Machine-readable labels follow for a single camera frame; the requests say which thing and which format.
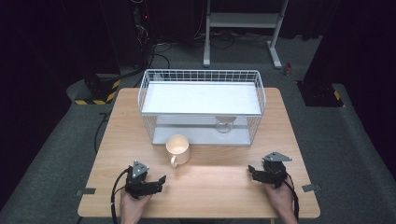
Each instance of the hand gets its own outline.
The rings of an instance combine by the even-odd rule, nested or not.
[[[290,177],[286,178],[286,182],[293,188]],[[268,199],[276,210],[279,217],[285,224],[298,223],[293,213],[293,195],[289,187],[282,183],[279,188],[275,189],[273,184],[262,184]]]
[[[142,217],[146,204],[150,201],[152,195],[146,195],[137,200],[131,196],[125,189],[120,190],[120,210],[122,224],[135,224]]]

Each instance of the wooden tabletop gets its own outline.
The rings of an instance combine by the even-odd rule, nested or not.
[[[82,217],[111,217],[110,195],[120,173],[138,160],[149,166],[146,181],[166,175],[163,192],[155,194],[143,217],[276,217],[261,183],[253,181],[248,165],[262,170],[262,157],[279,152],[299,197],[300,217],[318,217],[320,210],[278,89],[265,88],[267,105],[250,147],[191,146],[191,158],[176,169],[165,146],[150,143],[137,107],[139,89],[121,89],[78,208]],[[126,175],[118,188],[125,185]],[[120,194],[116,196],[117,215]]]

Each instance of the beige mug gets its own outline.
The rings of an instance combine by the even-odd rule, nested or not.
[[[182,134],[171,136],[166,142],[166,150],[172,167],[186,163],[190,159],[189,139]]]

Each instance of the white metal frame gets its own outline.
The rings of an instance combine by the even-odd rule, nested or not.
[[[250,27],[275,29],[272,40],[267,41],[267,47],[274,62],[274,67],[280,69],[282,64],[277,56],[275,44],[288,2],[289,0],[283,0],[279,13],[218,13],[211,12],[210,0],[207,0],[204,67],[210,66],[210,27]]]

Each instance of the person's right hand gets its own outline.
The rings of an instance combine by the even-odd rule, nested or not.
[[[291,179],[288,176],[286,182],[293,188]],[[298,223],[293,213],[293,195],[289,187],[282,183],[275,189],[273,184],[262,184],[273,208],[285,224]]]

